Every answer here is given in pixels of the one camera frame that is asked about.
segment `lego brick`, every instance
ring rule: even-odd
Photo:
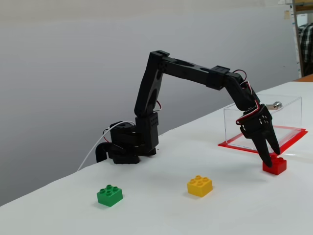
[[[195,179],[191,179],[187,183],[187,189],[188,193],[192,195],[204,197],[213,190],[212,180],[207,177],[202,178],[200,175],[197,175]]]
[[[263,163],[263,171],[266,171],[268,173],[279,175],[283,171],[287,169],[287,161],[283,158],[277,158],[277,157],[271,157],[273,166],[271,168],[267,167]]]
[[[97,193],[98,202],[108,207],[113,206],[123,199],[122,189],[107,185]]]

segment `red lego brick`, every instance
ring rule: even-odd
[[[277,157],[271,157],[273,166],[271,168],[267,167],[263,163],[263,171],[266,171],[268,173],[279,175],[283,171],[287,169],[287,161],[283,158],[277,158]]]

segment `red base plate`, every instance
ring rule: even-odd
[[[274,126],[274,127],[278,127],[278,128],[284,128],[284,129],[292,129],[290,127],[285,127],[285,126]],[[286,151],[290,146],[292,146],[294,143],[296,143],[299,139],[301,139],[302,137],[304,137],[306,134],[308,133],[308,131],[306,129],[301,129],[301,131],[295,135],[294,137],[292,137],[290,140],[288,140],[286,143],[284,143],[281,147],[280,147],[280,153],[282,154],[284,151]],[[238,149],[238,150],[242,150],[242,151],[246,151],[246,152],[251,152],[251,153],[258,153],[257,150],[253,150],[253,149],[248,149],[248,148],[241,148],[241,147],[236,147],[236,146],[232,146],[229,145],[231,142],[233,142],[234,140],[238,139],[240,136],[242,136],[243,134],[240,133],[239,135],[236,135],[235,137],[231,138],[228,143],[226,141],[224,141],[223,143],[220,143],[219,146],[222,147],[226,147],[226,148],[233,148],[233,149]],[[269,155],[276,157],[277,154],[276,153],[270,153]]]

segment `lego stud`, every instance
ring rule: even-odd
[[[276,164],[279,162],[279,159],[278,158],[272,158],[272,162],[273,162],[273,164]]]

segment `green lego brick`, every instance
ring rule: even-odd
[[[111,207],[123,199],[123,194],[120,188],[107,185],[106,188],[100,189],[97,198],[100,204]]]

